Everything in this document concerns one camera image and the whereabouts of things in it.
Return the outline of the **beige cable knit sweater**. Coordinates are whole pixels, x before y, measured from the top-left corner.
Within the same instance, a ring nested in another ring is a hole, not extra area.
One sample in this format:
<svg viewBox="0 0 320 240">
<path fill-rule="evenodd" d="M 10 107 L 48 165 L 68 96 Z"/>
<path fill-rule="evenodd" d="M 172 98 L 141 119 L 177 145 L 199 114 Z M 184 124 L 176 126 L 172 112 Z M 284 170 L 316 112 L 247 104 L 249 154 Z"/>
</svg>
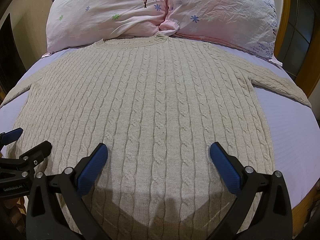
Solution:
<svg viewBox="0 0 320 240">
<path fill-rule="evenodd" d="M 310 106 L 292 81 L 211 43 L 153 36 L 101 40 L 20 81 L 16 157 L 47 140 L 38 170 L 57 174 L 99 143 L 108 161 L 85 203 L 114 239 L 205 239 L 233 202 L 209 157 L 214 142 L 243 165 L 275 169 L 255 86 Z"/>
</svg>

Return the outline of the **lavender bed sheet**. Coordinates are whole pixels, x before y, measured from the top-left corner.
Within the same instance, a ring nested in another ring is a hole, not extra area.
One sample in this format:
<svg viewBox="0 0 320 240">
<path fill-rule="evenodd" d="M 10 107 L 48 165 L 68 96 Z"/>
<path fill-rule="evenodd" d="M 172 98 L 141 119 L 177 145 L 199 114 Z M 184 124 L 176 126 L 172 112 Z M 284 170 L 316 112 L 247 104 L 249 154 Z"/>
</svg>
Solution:
<svg viewBox="0 0 320 240">
<path fill-rule="evenodd" d="M 213 44 L 231 54 L 265 67 L 280 77 L 287 73 L 278 65 L 243 51 Z M 69 48 L 51 56 L 43 57 L 18 81 L 28 78 L 63 55 L 77 50 Z M 289 191 L 291 207 L 296 207 L 319 180 L 319 125 L 312 109 L 292 99 L 283 97 L 260 87 L 254 87 L 270 128 L 276 170 L 283 173 Z M 1 107 L 1 132 L 13 130 L 28 91 Z"/>
</svg>

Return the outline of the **left pink floral pillow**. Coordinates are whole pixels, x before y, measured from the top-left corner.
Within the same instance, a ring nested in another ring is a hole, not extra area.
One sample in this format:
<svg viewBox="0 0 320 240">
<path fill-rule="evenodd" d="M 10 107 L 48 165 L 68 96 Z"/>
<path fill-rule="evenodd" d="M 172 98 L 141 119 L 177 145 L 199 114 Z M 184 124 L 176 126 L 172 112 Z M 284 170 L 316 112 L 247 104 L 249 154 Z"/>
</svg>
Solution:
<svg viewBox="0 0 320 240">
<path fill-rule="evenodd" d="M 167 0 L 54 0 L 47 25 L 47 51 L 92 44 L 120 36 L 159 32 Z"/>
</svg>

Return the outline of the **pink floral pillow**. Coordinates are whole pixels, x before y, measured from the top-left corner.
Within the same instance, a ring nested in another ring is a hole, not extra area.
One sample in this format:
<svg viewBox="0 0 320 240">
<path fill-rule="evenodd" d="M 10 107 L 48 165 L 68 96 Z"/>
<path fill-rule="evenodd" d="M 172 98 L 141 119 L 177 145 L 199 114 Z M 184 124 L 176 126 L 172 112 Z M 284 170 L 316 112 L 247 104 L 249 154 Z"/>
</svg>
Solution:
<svg viewBox="0 0 320 240">
<path fill-rule="evenodd" d="M 168 13 L 159 29 L 271 60 L 278 21 L 274 0 L 168 0 Z"/>
<path fill-rule="evenodd" d="M 47 25 L 47 51 L 92 44 L 120 36 L 159 32 L 167 0 L 54 0 Z"/>
</svg>

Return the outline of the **right pink floral pillow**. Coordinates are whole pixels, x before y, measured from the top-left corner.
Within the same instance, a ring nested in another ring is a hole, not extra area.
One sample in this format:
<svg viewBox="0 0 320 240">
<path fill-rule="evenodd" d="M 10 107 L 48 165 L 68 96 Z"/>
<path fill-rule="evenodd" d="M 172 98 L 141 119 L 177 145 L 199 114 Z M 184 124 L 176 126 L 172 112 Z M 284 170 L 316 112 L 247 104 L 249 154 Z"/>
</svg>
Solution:
<svg viewBox="0 0 320 240">
<path fill-rule="evenodd" d="M 274 0 L 168 0 L 168 13 L 159 29 L 271 60 L 278 21 Z"/>
</svg>

